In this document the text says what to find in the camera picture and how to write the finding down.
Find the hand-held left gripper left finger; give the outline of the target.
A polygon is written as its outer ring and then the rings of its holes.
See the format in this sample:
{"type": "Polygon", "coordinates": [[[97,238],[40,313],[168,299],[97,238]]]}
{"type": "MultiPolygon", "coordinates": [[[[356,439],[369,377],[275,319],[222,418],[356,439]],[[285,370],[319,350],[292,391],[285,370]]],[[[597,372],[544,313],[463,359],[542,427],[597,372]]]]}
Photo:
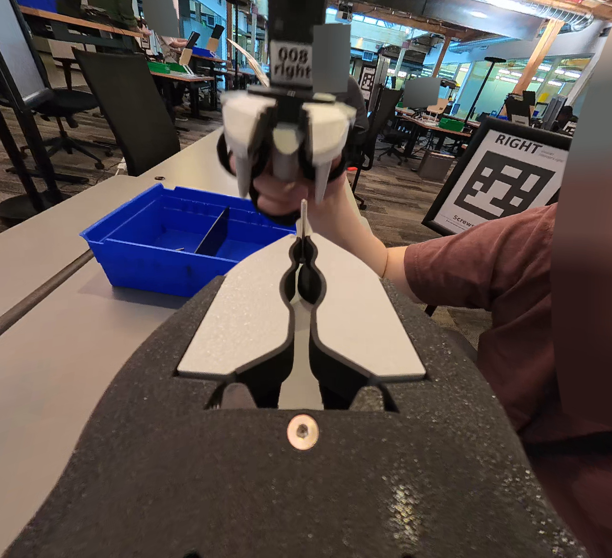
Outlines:
{"type": "Polygon", "coordinates": [[[243,384],[257,407],[278,408],[294,364],[300,248],[301,239],[288,234],[226,274],[178,363],[179,377],[243,384]]]}

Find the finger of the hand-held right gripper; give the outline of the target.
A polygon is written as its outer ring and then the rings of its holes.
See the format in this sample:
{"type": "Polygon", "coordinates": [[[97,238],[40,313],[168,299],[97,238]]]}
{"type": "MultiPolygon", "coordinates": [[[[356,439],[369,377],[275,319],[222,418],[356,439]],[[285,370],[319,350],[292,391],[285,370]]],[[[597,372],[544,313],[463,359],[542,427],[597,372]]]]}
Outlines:
{"type": "Polygon", "coordinates": [[[232,153],[239,195],[249,195],[259,149],[269,131],[277,107],[272,96],[225,94],[222,99],[223,134],[227,151],[232,153]]]}
{"type": "Polygon", "coordinates": [[[316,204],[324,200],[332,164],[341,157],[356,112],[354,107],[340,102],[305,103],[305,155],[315,174],[316,204]]]}

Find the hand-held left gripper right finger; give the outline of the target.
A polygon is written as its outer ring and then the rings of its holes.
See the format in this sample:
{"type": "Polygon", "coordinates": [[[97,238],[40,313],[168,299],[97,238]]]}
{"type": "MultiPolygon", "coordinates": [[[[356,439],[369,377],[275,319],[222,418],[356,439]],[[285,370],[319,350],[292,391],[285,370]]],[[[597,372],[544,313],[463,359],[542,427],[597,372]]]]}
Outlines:
{"type": "Polygon", "coordinates": [[[422,381],[426,370],[380,279],[319,234],[305,237],[305,301],[311,305],[309,363],[325,409],[348,409],[374,386],[422,381]]]}

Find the long metal bolt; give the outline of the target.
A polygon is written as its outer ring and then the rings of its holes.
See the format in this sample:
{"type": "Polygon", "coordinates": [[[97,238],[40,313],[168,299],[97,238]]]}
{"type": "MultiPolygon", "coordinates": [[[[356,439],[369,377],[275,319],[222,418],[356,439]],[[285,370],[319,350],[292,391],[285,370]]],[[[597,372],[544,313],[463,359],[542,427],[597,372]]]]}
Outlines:
{"type": "Polygon", "coordinates": [[[307,216],[308,214],[308,201],[307,199],[303,198],[301,200],[301,206],[300,206],[300,229],[299,229],[299,239],[300,239],[300,244],[301,244],[301,251],[300,251],[300,257],[299,257],[299,262],[300,264],[304,265],[308,262],[309,260],[309,237],[308,237],[308,233],[307,233],[307,216]]]}

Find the blue divided parts bin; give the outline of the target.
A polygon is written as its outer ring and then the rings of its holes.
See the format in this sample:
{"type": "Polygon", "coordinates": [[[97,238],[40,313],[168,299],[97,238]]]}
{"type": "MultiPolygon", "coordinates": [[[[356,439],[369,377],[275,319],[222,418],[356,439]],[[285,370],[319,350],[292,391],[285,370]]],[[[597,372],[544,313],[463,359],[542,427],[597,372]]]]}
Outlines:
{"type": "Polygon", "coordinates": [[[247,256],[295,233],[294,225],[272,222],[246,199],[158,183],[80,235],[113,287],[192,297],[247,256]],[[227,206],[228,235],[218,256],[195,254],[227,206]],[[174,251],[180,247],[185,251],[174,251]]]}

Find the person's right forearm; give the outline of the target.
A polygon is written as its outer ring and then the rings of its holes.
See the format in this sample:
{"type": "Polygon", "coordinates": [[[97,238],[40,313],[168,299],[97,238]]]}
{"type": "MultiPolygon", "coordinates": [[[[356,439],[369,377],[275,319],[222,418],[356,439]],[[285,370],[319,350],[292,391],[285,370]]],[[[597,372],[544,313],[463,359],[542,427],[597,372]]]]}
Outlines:
{"type": "Polygon", "coordinates": [[[420,304],[420,299],[411,290],[406,278],[406,251],[407,247],[386,247],[373,233],[365,232],[361,251],[363,262],[379,278],[387,280],[412,302],[420,304]]]}

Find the person's right hand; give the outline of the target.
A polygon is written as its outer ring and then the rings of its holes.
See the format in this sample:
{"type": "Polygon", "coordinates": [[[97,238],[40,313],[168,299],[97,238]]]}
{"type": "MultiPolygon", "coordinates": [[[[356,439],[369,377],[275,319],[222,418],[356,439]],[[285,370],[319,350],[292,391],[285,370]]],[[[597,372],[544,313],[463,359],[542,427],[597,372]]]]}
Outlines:
{"type": "Polygon", "coordinates": [[[307,203],[307,223],[318,233],[354,255],[378,277],[382,277],[387,263],[387,252],[362,223],[345,192],[345,175],[341,175],[325,190],[322,201],[315,200],[315,185],[302,175],[286,182],[272,173],[269,164],[252,183],[255,195],[251,199],[256,208],[270,218],[285,218],[301,211],[302,201],[307,203]]]}

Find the black office chair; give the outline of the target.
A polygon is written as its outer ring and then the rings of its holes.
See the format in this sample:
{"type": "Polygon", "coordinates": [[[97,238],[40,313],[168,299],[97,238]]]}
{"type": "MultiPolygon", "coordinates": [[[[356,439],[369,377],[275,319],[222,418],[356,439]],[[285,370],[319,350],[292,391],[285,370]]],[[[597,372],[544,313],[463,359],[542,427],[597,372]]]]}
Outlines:
{"type": "Polygon", "coordinates": [[[180,152],[178,132],[145,56],[72,51],[115,136],[128,175],[141,176],[180,152]]]}
{"type": "Polygon", "coordinates": [[[390,89],[380,86],[378,98],[371,115],[369,117],[369,130],[363,141],[358,147],[358,154],[354,162],[356,172],[351,185],[354,200],[358,202],[359,210],[366,210],[367,206],[363,198],[356,194],[357,183],[362,172],[371,170],[374,161],[374,152],[378,135],[383,131],[389,119],[394,115],[397,103],[402,95],[400,89],[390,89]]]}

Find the wooden top office desk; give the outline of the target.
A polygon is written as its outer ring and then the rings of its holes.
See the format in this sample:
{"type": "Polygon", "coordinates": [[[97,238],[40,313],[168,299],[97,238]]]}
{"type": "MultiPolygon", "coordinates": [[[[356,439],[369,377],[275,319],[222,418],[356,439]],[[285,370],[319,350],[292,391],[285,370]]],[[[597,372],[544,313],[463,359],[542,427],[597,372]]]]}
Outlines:
{"type": "Polygon", "coordinates": [[[182,83],[186,86],[190,98],[190,116],[194,119],[202,119],[200,115],[200,88],[208,83],[215,82],[214,77],[195,74],[180,73],[178,71],[156,71],[149,68],[149,73],[154,79],[161,80],[162,97],[168,108],[172,123],[176,122],[176,110],[172,105],[172,83],[182,83]]]}
{"type": "Polygon", "coordinates": [[[468,128],[468,131],[454,131],[444,129],[432,121],[410,117],[407,115],[397,116],[397,128],[408,134],[404,148],[403,157],[405,159],[411,157],[416,149],[417,142],[421,137],[430,134],[433,142],[426,150],[431,152],[440,152],[445,148],[445,141],[451,140],[451,150],[453,153],[459,152],[463,145],[470,142],[474,130],[468,128]]]}

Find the grey waste bin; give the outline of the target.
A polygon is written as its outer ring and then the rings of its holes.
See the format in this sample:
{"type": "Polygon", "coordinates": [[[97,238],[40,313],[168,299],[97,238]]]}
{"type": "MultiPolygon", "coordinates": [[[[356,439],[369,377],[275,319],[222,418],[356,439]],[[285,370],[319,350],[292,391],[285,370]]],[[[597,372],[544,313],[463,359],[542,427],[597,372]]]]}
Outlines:
{"type": "Polygon", "coordinates": [[[455,156],[445,152],[428,151],[424,154],[417,174],[423,180],[434,182],[444,182],[448,176],[448,171],[455,164],[455,156]]]}

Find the black swivel chair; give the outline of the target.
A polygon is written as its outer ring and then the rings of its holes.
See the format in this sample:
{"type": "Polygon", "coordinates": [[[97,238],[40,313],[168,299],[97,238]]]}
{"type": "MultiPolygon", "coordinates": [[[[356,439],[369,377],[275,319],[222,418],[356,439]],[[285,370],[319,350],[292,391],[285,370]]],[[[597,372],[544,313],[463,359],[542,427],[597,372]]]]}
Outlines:
{"type": "Polygon", "coordinates": [[[48,157],[51,158],[60,151],[67,154],[77,152],[92,159],[96,170],[101,172],[105,170],[102,159],[86,147],[103,149],[106,157],[112,156],[112,151],[106,145],[96,141],[75,139],[68,134],[64,127],[64,125],[67,125],[71,129],[76,129],[78,123],[75,115],[91,111],[97,107],[98,103],[94,95],[85,91],[65,88],[54,89],[51,99],[33,109],[33,112],[43,120],[55,120],[59,130],[58,136],[43,140],[43,146],[47,150],[48,157]]]}

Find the black floor lamp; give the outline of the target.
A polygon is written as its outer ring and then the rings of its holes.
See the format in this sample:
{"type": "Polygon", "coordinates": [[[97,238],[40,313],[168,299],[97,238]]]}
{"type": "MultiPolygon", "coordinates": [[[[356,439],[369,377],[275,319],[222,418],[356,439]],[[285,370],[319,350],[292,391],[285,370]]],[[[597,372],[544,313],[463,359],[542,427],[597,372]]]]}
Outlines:
{"type": "Polygon", "coordinates": [[[474,111],[476,110],[477,102],[478,102],[478,100],[479,100],[479,98],[480,98],[480,96],[481,96],[481,94],[482,94],[482,92],[484,90],[484,87],[485,87],[489,77],[492,74],[492,71],[493,71],[494,67],[497,66],[497,65],[505,64],[506,63],[506,60],[503,59],[503,58],[500,58],[500,57],[485,57],[485,61],[489,64],[489,67],[488,67],[488,70],[487,70],[487,72],[486,72],[486,74],[484,76],[484,79],[482,80],[480,88],[478,89],[478,92],[476,93],[476,96],[475,96],[475,98],[474,98],[474,100],[472,102],[470,110],[468,111],[468,114],[467,114],[467,118],[468,119],[471,118],[471,116],[473,115],[474,111]]]}

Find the black framed marker sign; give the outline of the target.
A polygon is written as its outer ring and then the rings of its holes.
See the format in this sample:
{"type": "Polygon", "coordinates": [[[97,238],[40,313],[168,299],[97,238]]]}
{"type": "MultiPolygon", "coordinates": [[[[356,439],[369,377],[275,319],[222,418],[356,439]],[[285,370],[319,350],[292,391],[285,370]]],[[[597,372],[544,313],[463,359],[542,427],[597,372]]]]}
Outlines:
{"type": "Polygon", "coordinates": [[[422,225],[450,236],[556,202],[571,143],[565,134],[486,118],[422,225]]]}

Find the grey board on black stand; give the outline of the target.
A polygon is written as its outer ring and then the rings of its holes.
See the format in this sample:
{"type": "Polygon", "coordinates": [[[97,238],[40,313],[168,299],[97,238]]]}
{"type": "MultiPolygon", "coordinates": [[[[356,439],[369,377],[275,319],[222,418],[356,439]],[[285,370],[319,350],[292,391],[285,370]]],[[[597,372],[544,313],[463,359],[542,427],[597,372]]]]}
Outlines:
{"type": "Polygon", "coordinates": [[[1,202],[1,220],[11,225],[33,218],[70,198],[70,194],[57,185],[54,167],[34,118],[34,110],[52,99],[54,93],[47,72],[17,0],[1,0],[1,105],[14,112],[37,172],[45,183],[45,190],[40,192],[1,115],[1,143],[25,190],[23,195],[1,202]]]}

